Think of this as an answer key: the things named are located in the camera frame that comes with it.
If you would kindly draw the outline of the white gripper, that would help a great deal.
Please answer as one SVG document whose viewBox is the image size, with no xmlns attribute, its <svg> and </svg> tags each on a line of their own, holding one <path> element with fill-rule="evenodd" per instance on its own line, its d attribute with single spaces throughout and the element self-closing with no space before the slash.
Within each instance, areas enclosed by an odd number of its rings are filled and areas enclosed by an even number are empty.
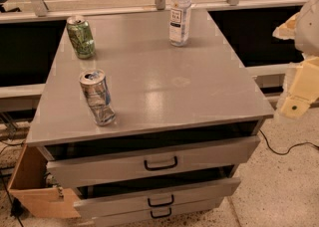
<svg viewBox="0 0 319 227">
<path fill-rule="evenodd" d="M 281 40 L 295 38 L 296 19 L 294 14 L 276 27 L 272 36 Z M 288 118 L 302 117 L 319 98 L 319 58 L 313 57 L 299 64 L 291 63 L 285 74 L 285 100 L 279 112 Z"/>
</svg>

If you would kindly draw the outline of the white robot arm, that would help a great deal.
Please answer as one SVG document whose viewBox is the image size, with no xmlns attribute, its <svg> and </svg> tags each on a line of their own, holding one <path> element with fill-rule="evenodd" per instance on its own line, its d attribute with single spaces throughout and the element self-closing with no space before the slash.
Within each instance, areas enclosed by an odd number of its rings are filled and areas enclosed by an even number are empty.
<svg viewBox="0 0 319 227">
<path fill-rule="evenodd" d="M 319 0 L 308 0 L 299 12 L 277 27 L 273 37 L 292 39 L 304 60 L 288 68 L 277 112 L 299 118 L 319 99 Z"/>
</svg>

